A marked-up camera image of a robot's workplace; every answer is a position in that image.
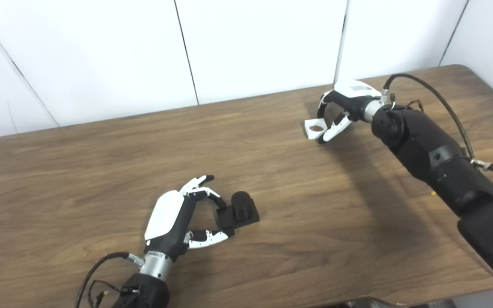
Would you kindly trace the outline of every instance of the black robotic forearm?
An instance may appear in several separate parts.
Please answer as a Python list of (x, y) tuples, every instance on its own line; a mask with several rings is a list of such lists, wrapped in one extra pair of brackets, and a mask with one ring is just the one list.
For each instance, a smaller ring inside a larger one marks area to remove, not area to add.
[(454, 211), (462, 236), (493, 269), (493, 182), (425, 113), (381, 108), (371, 127), (412, 176)]
[(122, 289), (135, 292), (122, 293), (112, 308), (165, 308), (170, 300), (166, 282), (143, 273), (135, 273)]

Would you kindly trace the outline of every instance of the robotic arm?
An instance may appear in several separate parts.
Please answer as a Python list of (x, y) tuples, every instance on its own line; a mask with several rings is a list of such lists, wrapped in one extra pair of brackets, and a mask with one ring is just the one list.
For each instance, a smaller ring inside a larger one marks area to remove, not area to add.
[[(321, 97), (318, 117), (323, 116), (324, 106), (333, 102), (344, 108), (342, 121), (370, 123), (372, 133), (410, 174), (429, 185), (459, 217), (460, 234), (493, 269), (493, 182), (477, 170), (493, 171), (493, 164), (466, 156), (425, 113), (395, 102), (386, 104), (389, 83), (377, 95), (357, 95), (354, 87), (358, 89), (358, 82), (335, 86)], [(347, 87), (353, 91), (340, 93)], [(335, 135), (330, 128), (318, 142), (323, 144)]]

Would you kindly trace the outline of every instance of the black cylinder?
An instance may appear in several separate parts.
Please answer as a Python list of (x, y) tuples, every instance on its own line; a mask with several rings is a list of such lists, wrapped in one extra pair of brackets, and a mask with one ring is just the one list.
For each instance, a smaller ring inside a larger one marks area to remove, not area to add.
[(252, 199), (245, 191), (238, 191), (231, 196), (233, 217), (238, 222), (250, 219), (252, 216)]

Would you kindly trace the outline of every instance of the wire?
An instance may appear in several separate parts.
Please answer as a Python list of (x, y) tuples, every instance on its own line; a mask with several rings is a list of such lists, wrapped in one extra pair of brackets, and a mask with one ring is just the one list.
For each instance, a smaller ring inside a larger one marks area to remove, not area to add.
[(94, 304), (94, 307), (93, 308), (99, 308), (100, 307), (100, 304), (102, 304), (102, 300), (104, 299), (105, 296), (108, 295), (110, 291), (104, 291), (104, 292), (100, 292), (100, 294), (98, 294), (98, 296), (96, 297), (96, 304)]
[(463, 128), (463, 125), (461, 124), (460, 119), (458, 119), (456, 113), (454, 113), (454, 111), (452, 110), (452, 107), (450, 107), (450, 105), (446, 102), (446, 100), (444, 99), (444, 97), (442, 95), (440, 95), (440, 93), (438, 93), (437, 90), (435, 90), (427, 82), (419, 79), (416, 76), (412, 76), (410, 74), (392, 74), (387, 79), (387, 81), (385, 82), (385, 84), (383, 85), (383, 89), (384, 90), (389, 90), (389, 87), (391, 86), (391, 82), (393, 82), (393, 80), (395, 78), (397, 78), (397, 77), (410, 78), (410, 79), (418, 82), (422, 86), (425, 86), (429, 91), (431, 91), (440, 100), (440, 102), (443, 104), (443, 106), (446, 108), (446, 110), (448, 111), (448, 113), (450, 114), (450, 116), (452, 117), (452, 119), (454, 120), (454, 122), (456, 123), (457, 128), (460, 130), (461, 138), (463, 139), (463, 142), (465, 143), (465, 148), (467, 148), (467, 153), (469, 154), (469, 156), (471, 157), (471, 159), (475, 158), (475, 154), (473, 152), (473, 148), (471, 146), (471, 142), (469, 141), (469, 138), (467, 136), (467, 132)]
[(95, 308), (96, 306), (100, 305), (100, 302), (102, 300), (102, 298), (105, 296), (103, 295), (100, 300), (98, 300), (98, 297), (97, 297), (97, 304), (94, 305), (94, 300), (92, 300), (92, 287), (94, 286), (95, 283), (102, 283), (102, 284), (105, 284), (107, 285), (108, 287), (110, 287), (112, 290), (116, 291), (116, 292), (119, 292), (121, 293), (121, 290), (119, 290), (119, 288), (117, 288), (115, 285), (109, 283), (109, 282), (105, 282), (103, 280), (96, 280), (94, 279), (91, 283), (90, 283), (90, 287), (89, 287), (89, 291), (86, 293), (86, 299), (87, 301), (89, 302), (89, 305), (91, 306), (91, 308)]
[(419, 99), (417, 99), (417, 100), (413, 100), (413, 101), (409, 102), (409, 103), (407, 104), (407, 108), (408, 108), (408, 107), (410, 107), (413, 103), (418, 103), (419, 110), (420, 110), (422, 113), (424, 113), (424, 111), (423, 111), (423, 105), (421, 104), (421, 102), (419, 101)]
[(391, 99), (391, 102), (393, 102), (393, 105), (391, 106), (391, 108), (389, 108), (389, 110), (393, 110), (393, 108), (395, 108), (395, 104), (396, 104), (395, 98), (396, 98), (395, 93), (389, 94), (389, 99)]
[(85, 276), (85, 279), (83, 280), (83, 283), (81, 284), (81, 287), (79, 288), (79, 292), (77, 293), (77, 299), (76, 299), (76, 303), (74, 305), (74, 308), (79, 308), (79, 306), (81, 304), (81, 298), (83, 297), (83, 293), (85, 292), (86, 284), (89, 282), (90, 277), (92, 276), (94, 271), (96, 271), (96, 269), (98, 267), (100, 267), (100, 265), (102, 265), (102, 263), (104, 263), (105, 261), (107, 261), (109, 259), (115, 259), (115, 258), (127, 259), (127, 257), (129, 257), (129, 253), (127, 253), (127, 252), (115, 252), (115, 253), (107, 254), (105, 257), (98, 260), (98, 262), (96, 262), (96, 264), (90, 269), (90, 271)]

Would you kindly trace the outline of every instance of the wood grain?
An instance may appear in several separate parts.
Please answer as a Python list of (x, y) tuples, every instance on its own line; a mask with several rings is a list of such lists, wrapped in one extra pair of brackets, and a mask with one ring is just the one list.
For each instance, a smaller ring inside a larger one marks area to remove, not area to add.
[[(414, 74), (448, 99), (477, 156), (493, 162), (493, 90), (463, 66)], [(385, 78), (366, 81), (381, 88)], [(302, 121), (330, 88), (0, 138), (0, 307), (72, 306), (99, 258), (142, 252), (157, 198), (203, 174), (227, 201), (249, 192), (261, 221), (180, 257), (172, 308), (306, 308), (362, 296), (412, 305), (493, 289), (454, 214), (369, 125), (325, 146), (304, 137)], [(392, 92), (400, 103), (421, 99), (460, 141), (429, 91), (397, 79)], [(192, 228), (214, 226), (213, 210), (200, 202)], [(133, 271), (110, 261), (95, 276), (121, 284)]]

